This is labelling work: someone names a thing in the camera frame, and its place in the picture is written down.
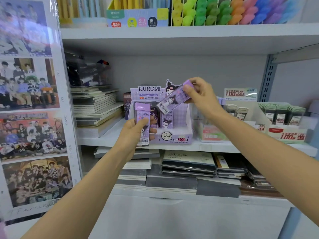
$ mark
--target pink circle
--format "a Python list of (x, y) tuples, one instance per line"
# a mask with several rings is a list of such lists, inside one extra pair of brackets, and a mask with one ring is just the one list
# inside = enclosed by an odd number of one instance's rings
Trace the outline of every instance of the pink circle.
[(147, 21), (146, 21), (145, 17), (140, 17), (138, 19), (138, 26), (139, 27), (146, 27), (147, 26)]

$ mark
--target photo poster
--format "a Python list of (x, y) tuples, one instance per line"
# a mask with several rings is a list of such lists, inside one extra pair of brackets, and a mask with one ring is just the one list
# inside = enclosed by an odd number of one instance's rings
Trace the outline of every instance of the photo poster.
[(56, 0), (0, 0), (0, 212), (48, 211), (81, 180)]

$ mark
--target group photo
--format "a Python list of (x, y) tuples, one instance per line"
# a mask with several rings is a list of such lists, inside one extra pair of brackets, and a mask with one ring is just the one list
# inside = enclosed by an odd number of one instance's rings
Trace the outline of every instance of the group photo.
[(62, 119), (56, 115), (56, 111), (0, 114), (1, 161), (67, 153)]
[(0, 0), (0, 54), (52, 56), (41, 1)]
[(2, 167), (13, 207), (61, 198), (73, 187), (67, 156)]
[(0, 112), (59, 108), (52, 59), (0, 59)]

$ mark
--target green label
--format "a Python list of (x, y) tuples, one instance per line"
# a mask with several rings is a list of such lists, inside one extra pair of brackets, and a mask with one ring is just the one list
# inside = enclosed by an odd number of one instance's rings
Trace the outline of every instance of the green label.
[(108, 19), (122, 19), (125, 17), (124, 10), (106, 10)]

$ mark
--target yellow circle sticker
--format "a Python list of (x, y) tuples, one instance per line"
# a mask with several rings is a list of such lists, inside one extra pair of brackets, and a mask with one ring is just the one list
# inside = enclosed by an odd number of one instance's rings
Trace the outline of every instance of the yellow circle sticker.
[(127, 20), (127, 26), (128, 26), (129, 28), (136, 27), (136, 26), (137, 26), (136, 19), (133, 18), (133, 17), (130, 17), (130, 18)]

